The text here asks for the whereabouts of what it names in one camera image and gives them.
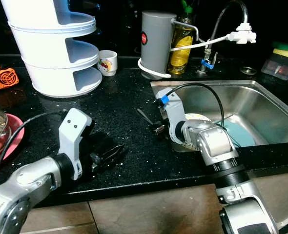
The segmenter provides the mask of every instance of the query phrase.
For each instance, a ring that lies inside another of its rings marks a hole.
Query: kitchen sink
[[[190,82],[152,81],[151,87],[156,95],[166,87],[174,88]],[[233,126],[228,132],[241,138],[235,139],[229,133],[236,147],[288,142],[288,106],[256,81],[197,82],[209,85],[218,94],[225,113],[225,125]],[[221,121],[218,102],[208,89],[191,86],[177,90],[176,94],[182,100],[185,113],[197,113],[212,121]]]

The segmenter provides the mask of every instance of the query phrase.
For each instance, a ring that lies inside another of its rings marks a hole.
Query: orange fan
[[[4,89],[19,82],[13,68],[1,69],[0,67],[0,89]]]

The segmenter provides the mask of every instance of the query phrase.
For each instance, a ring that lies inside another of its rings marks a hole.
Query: white mug
[[[115,75],[117,71],[117,53],[111,50],[101,50],[99,56],[97,68],[101,74],[106,77]]]

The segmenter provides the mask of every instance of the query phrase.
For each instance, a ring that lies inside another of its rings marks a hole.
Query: white plastic shelf organizer
[[[96,30],[95,18],[69,11],[67,0],[1,0],[33,87],[56,98],[95,89],[96,46],[72,39]]]

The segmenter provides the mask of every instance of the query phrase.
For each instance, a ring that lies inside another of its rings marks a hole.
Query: blue valve handle
[[[209,68],[210,70],[213,69],[214,65],[211,65],[210,63],[207,63],[206,60],[202,59],[201,62],[202,65],[204,65],[205,67]]]

